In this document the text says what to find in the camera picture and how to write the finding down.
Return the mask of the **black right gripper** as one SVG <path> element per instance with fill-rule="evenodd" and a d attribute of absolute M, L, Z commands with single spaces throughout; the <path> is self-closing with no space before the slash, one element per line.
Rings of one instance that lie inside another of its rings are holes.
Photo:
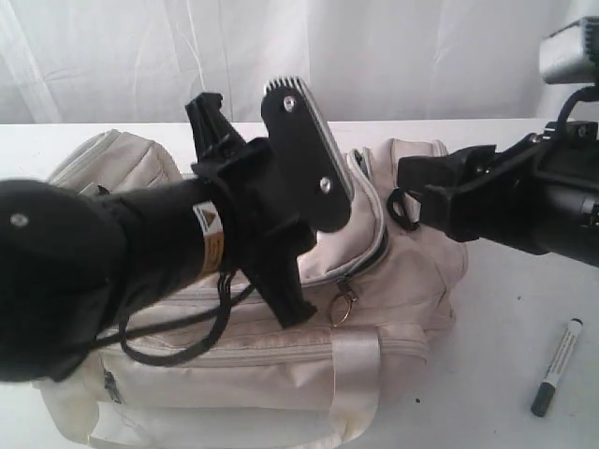
<path fill-rule="evenodd" d="M 598 124 L 559 131 L 548 123 L 540 142 L 495 156 L 495 145 L 406 156 L 398 187 L 422 192 L 419 223 L 455 241 L 488 239 L 597 266 Z"/>

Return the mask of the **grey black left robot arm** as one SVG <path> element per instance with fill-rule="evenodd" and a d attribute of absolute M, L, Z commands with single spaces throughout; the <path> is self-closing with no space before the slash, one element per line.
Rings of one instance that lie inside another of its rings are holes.
<path fill-rule="evenodd" d="M 86 196 L 46 182 L 1 184 L 1 378 L 67 378 L 119 344 L 149 366 L 210 351 L 248 279 L 284 328 L 316 309 L 297 259 L 316 242 L 268 141 L 245 141 L 204 93 L 186 106 L 197 152 L 184 181 Z"/>

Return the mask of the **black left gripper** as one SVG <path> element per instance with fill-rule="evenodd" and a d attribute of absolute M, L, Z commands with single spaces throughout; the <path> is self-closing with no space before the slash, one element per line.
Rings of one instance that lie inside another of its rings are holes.
<path fill-rule="evenodd" d="M 221 112 L 223 96 L 205 92 L 185 111 L 197 162 L 225 233 L 222 267 L 240 269 L 283 329 L 306 323 L 317 308 L 302 293 L 298 256 L 315 246 L 266 139 L 243 142 Z"/>

